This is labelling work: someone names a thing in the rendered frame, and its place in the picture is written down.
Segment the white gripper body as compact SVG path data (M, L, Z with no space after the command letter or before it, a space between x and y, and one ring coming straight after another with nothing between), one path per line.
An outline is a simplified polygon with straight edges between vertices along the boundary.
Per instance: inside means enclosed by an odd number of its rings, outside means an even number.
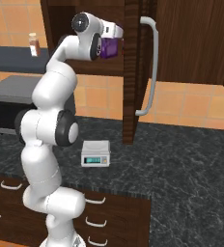
M124 36L124 30L121 26L116 23L112 23L111 26L111 37L113 39L121 39Z

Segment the purple cereal box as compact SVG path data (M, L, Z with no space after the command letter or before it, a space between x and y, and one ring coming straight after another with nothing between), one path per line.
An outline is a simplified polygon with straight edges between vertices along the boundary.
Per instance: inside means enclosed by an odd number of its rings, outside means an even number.
M102 59L109 59L118 56L119 39L102 38L100 57Z

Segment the dark wooden cabinet door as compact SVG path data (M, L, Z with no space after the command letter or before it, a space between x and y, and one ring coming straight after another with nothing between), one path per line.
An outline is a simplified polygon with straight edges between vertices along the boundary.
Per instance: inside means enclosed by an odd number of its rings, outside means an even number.
M125 0L123 143L132 145L138 118L135 116L141 47L140 17L148 14L151 0Z

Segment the open dark wooden cabinet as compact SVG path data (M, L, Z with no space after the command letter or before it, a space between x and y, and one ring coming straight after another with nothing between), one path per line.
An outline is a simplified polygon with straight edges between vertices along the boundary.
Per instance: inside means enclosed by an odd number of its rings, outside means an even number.
M86 12L119 26L124 24L125 0L41 0L42 18L48 52L52 53L64 35L74 35L72 18ZM122 76L124 55L119 42L118 56L109 59L90 61L66 60L77 74Z

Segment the closed dark wooden cabinet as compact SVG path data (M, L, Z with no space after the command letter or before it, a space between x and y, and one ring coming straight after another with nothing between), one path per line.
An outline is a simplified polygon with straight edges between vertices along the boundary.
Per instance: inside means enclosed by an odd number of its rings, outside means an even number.
M157 79L224 87L224 0L150 0Z

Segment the white digital scale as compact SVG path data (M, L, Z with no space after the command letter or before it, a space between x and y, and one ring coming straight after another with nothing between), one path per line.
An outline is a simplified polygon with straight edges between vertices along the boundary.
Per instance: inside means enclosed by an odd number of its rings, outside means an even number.
M81 151L82 167L108 167L110 165L110 142L108 140L84 141Z

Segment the brown spice bottle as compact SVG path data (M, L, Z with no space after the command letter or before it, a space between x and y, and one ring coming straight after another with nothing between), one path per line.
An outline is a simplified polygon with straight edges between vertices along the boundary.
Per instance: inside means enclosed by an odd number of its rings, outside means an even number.
M41 54L40 43L36 33L29 34L29 46L31 55L33 57L39 57Z

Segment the dark wooden drawer unit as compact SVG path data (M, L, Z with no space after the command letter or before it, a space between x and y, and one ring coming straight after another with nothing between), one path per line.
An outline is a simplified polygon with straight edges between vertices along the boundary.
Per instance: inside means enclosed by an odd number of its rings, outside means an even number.
M45 216L23 205L22 194L27 186L22 179L0 177L0 240L39 247L47 237ZM149 247L150 201L92 191L85 196L91 200L106 198L102 205L87 203L81 216L73 220L86 243L90 236L97 242L107 239L106 247ZM94 223L107 220L107 225L88 226L86 216Z

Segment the dark grey wall shelf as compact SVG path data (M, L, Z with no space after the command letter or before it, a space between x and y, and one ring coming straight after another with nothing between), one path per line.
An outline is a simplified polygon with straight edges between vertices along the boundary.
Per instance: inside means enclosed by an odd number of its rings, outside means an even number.
M44 73L48 59L47 48L41 49L39 57L33 57L28 47L0 46L0 71Z

